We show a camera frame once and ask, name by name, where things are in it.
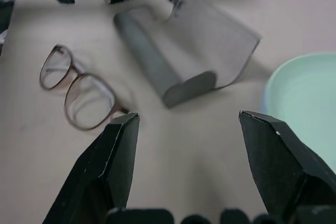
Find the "light green plate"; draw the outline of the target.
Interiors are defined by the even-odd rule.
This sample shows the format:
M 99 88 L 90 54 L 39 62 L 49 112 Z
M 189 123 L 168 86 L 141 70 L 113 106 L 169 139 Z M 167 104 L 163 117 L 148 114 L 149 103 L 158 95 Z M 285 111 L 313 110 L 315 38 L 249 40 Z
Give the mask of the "light green plate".
M 277 68 L 262 112 L 286 122 L 336 173 L 336 52 L 299 56 Z

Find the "brown frame eyeglasses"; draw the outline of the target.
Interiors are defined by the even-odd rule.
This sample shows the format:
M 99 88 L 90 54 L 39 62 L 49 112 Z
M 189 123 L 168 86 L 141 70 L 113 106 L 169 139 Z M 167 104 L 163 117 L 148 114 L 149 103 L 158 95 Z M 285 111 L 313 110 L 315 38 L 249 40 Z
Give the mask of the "brown frame eyeglasses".
M 67 89 L 64 114 L 68 123 L 80 131 L 94 130 L 114 114 L 130 112 L 112 87 L 88 72 L 62 44 L 56 44 L 44 61 L 39 84 L 46 91 Z

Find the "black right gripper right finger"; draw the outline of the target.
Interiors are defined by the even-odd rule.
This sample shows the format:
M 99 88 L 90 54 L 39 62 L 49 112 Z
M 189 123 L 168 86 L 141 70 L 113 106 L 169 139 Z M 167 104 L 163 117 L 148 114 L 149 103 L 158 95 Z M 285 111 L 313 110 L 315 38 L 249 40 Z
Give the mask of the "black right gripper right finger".
M 250 170 L 271 215 L 292 216 L 299 206 L 336 206 L 336 174 L 272 116 L 240 111 Z

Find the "grey open glasses case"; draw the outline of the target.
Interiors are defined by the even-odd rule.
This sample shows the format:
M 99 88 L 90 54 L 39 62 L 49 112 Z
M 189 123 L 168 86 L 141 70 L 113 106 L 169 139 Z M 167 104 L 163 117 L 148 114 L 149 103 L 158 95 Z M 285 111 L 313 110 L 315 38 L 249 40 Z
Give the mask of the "grey open glasses case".
M 206 0 L 173 0 L 167 19 L 141 6 L 113 21 L 167 108 L 233 84 L 260 42 L 257 33 Z

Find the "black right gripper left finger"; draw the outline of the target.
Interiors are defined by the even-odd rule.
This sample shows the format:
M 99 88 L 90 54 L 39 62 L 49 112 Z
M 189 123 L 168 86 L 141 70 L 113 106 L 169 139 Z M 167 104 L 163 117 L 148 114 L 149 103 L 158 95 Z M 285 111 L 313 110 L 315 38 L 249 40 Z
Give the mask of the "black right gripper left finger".
M 127 205 L 140 116 L 111 120 L 78 157 L 43 224 L 104 224 L 109 210 Z

